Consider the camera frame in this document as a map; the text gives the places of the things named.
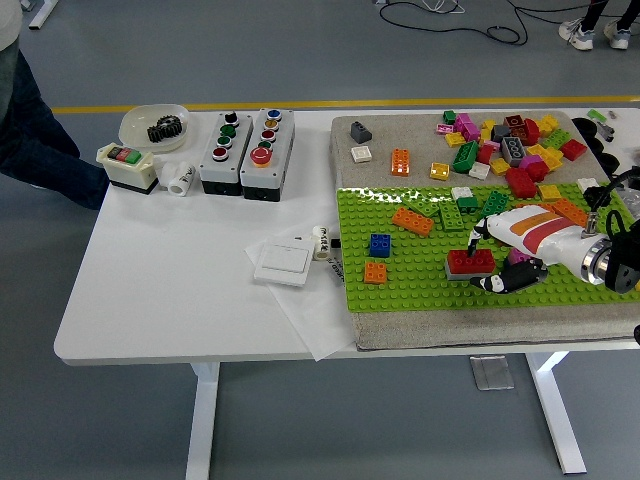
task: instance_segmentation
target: black cable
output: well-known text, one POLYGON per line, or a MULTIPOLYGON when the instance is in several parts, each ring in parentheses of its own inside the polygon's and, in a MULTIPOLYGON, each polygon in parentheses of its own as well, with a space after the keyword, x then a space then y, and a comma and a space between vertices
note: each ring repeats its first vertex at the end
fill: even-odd
MULTIPOLYGON (((495 42, 498 43, 502 43, 505 45, 511 45, 514 47, 521 47, 523 45, 525 45, 527 43, 527 41, 529 40, 529 32, 527 31, 527 27, 525 26, 522 17, 520 16, 520 14, 522 15, 526 15, 528 17, 531 18, 535 18, 537 20, 541 20, 543 22, 547 22, 547 23, 552 23, 555 25, 559 25, 562 22, 555 22, 552 20, 548 20, 542 17, 538 17, 536 15, 533 15, 533 13, 558 13, 558 12, 568 12, 571 10, 578 10, 578 9, 582 9, 582 8, 588 8, 589 6, 591 6, 591 4, 585 4, 585 5, 579 5, 576 7, 567 7, 567 8, 558 8, 558 9, 553 9, 553 10, 541 10, 541 9, 535 9, 535 8, 527 8, 527 7, 519 7, 517 5, 514 5, 514 3, 511 0, 505 0, 509 5, 511 5, 513 7, 513 12, 516 16, 516 18, 518 19, 518 21, 520 22, 520 25, 522 26, 522 31, 523 31, 523 36, 518 33, 515 29, 510 28, 510 27, 504 27, 501 25, 493 25, 491 27, 488 27, 486 30, 479 30, 477 28, 467 28, 467 27, 458 27, 458 28, 449 28, 449 29, 444 29, 444 30, 435 30, 435 29, 431 29, 431 28, 426 28, 426 27, 416 27, 416 26, 412 26, 412 25, 405 25, 402 23, 397 23, 394 22, 393 20, 389 20, 389 18, 385 17, 384 11, 387 10, 388 8, 391 7, 397 7, 397 6, 409 6, 409 7, 413 7, 413 8, 417 8, 418 10, 427 13, 427 14, 436 14, 436 15, 445 15, 448 13, 453 12, 458 5, 455 4, 453 6, 453 8, 451 10, 448 10, 446 12, 439 12, 439 11, 433 11, 430 10, 428 8, 422 7, 416 3, 413 2, 409 2, 409 1, 397 1, 397 2, 393 2, 393 1, 389 1, 389 3, 387 3, 386 5, 384 5, 380 11, 378 12, 378 14, 380 15, 380 18, 382 18, 382 20, 384 20, 385 22, 394 25, 396 27, 401 27, 401 28, 406 28, 408 30, 418 30, 418 31, 422 31, 422 32, 432 32, 432 33, 449 33, 449 32, 474 32, 474 33, 479 33, 485 37, 487 37, 489 40, 493 40, 495 42), (513 40, 506 40, 504 38, 499 38, 496 33, 497 32, 508 32, 509 34, 512 34, 515 36, 515 38, 513 40)), ((608 0, 601 0, 599 2, 594 3, 593 5, 597 5, 599 3, 605 3, 608 0)))

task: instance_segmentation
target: white table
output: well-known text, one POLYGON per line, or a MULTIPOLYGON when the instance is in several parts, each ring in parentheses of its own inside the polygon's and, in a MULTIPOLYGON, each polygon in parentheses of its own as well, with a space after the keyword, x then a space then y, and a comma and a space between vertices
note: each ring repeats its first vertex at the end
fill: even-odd
MULTIPOLYGON (((586 113, 563 111, 572 117, 586 113)), ((617 138, 633 142, 632 124, 640 113, 616 112, 617 138)), ((198 386, 187 479, 208 478, 221 362, 312 358, 269 290, 254 283, 244 248, 335 204, 328 160, 332 119, 382 113, 410 112, 295 112, 296 140, 278 203, 205 195, 199 179, 184 198, 110 187, 55 352, 69 365, 190 363, 198 386)), ((167 155, 197 164, 216 115, 192 113, 186 143, 167 155)), ((619 140, 607 151, 628 158, 628 146, 619 140)), ((586 469, 552 368, 569 351, 637 347, 629 340, 363 353, 351 345, 330 358, 525 353, 562 470, 580 473, 586 469)))

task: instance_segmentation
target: orange stripe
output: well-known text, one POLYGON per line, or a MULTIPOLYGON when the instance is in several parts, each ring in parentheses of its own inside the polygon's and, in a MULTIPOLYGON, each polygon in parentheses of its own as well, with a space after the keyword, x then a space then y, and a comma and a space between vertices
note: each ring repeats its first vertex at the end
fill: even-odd
POLYGON ((533 217, 525 218, 524 220, 514 223, 511 226, 511 231, 518 236, 521 236, 527 230, 531 230, 533 227, 537 227, 541 223, 548 222, 554 218, 559 218, 555 213, 544 212, 534 215, 533 217))

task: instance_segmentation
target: white paper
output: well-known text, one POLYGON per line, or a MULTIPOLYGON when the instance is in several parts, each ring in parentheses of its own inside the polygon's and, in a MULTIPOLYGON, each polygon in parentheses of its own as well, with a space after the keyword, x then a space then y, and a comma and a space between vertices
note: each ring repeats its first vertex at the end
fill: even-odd
MULTIPOLYGON (((277 234, 278 237, 308 239, 313 227, 326 225, 330 235, 338 235, 335 206, 331 213, 277 234)), ((245 252, 257 264, 263 243, 245 252)), ((332 263, 313 261, 303 287, 267 284, 285 315, 300 335, 313 358, 318 361, 354 342, 353 324, 347 310, 344 283, 332 263)))

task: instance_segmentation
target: table leg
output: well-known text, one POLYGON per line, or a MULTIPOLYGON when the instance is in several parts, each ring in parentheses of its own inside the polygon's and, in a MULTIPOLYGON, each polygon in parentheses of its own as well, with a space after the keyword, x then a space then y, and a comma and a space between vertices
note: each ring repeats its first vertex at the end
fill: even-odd
POLYGON ((186 480, 208 480, 220 363, 192 363, 198 376, 186 480))
POLYGON ((552 370, 568 353, 527 353, 526 357, 551 438, 556 447, 562 473, 587 473, 552 370))
POLYGON ((44 25, 45 20, 49 18, 49 14, 53 10, 53 7, 55 7, 57 3, 58 0, 44 0, 44 5, 40 7, 40 10, 38 10, 36 16, 33 17, 33 20, 31 20, 29 29, 40 30, 42 25, 44 25))

